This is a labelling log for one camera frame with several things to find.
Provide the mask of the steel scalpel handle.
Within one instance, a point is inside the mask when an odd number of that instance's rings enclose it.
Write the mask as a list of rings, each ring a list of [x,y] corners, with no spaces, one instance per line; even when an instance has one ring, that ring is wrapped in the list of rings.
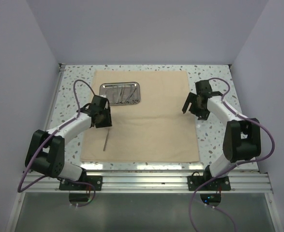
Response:
[[[110,129],[107,130],[103,151],[106,151],[107,142],[108,142],[108,138],[109,138],[109,133],[110,133]]]

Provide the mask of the steel instrument tray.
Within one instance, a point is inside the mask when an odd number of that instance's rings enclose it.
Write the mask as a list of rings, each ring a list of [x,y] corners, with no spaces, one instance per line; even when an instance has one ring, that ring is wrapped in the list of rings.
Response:
[[[125,100],[129,93],[129,87],[134,84],[137,84],[137,97],[135,103],[125,104]],[[104,83],[100,85],[99,93],[100,95],[106,96],[111,106],[135,105],[141,102],[140,85],[138,82]]]

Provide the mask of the beige cloth wrap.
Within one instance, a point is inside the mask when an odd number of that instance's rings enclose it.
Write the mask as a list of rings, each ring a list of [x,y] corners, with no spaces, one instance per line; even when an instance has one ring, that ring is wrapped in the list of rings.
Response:
[[[116,82],[138,82],[141,102],[112,106],[112,127],[86,130],[81,161],[199,161],[194,116],[182,113],[190,91],[185,71],[97,71],[91,85],[99,91],[101,84]]]

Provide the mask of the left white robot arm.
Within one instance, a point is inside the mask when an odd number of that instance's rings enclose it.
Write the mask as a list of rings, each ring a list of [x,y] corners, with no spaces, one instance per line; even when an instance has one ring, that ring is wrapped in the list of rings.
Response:
[[[65,146],[90,128],[111,126],[109,100],[105,95],[95,95],[90,103],[58,127],[37,130],[33,134],[25,160],[26,170],[51,178],[70,179],[75,189],[84,189],[88,183],[87,177],[82,174],[84,169],[65,161]]]

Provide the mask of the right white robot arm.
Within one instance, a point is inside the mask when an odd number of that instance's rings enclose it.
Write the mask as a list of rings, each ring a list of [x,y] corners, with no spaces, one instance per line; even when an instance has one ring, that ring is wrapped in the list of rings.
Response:
[[[189,111],[198,120],[206,121],[214,114],[225,126],[223,154],[205,168],[202,183],[206,189],[215,189],[221,172],[231,168],[240,161],[250,161],[261,154],[261,134],[259,121],[248,118],[236,111],[227,101],[224,94],[213,91],[210,80],[195,83],[196,93],[190,92],[182,108]]]

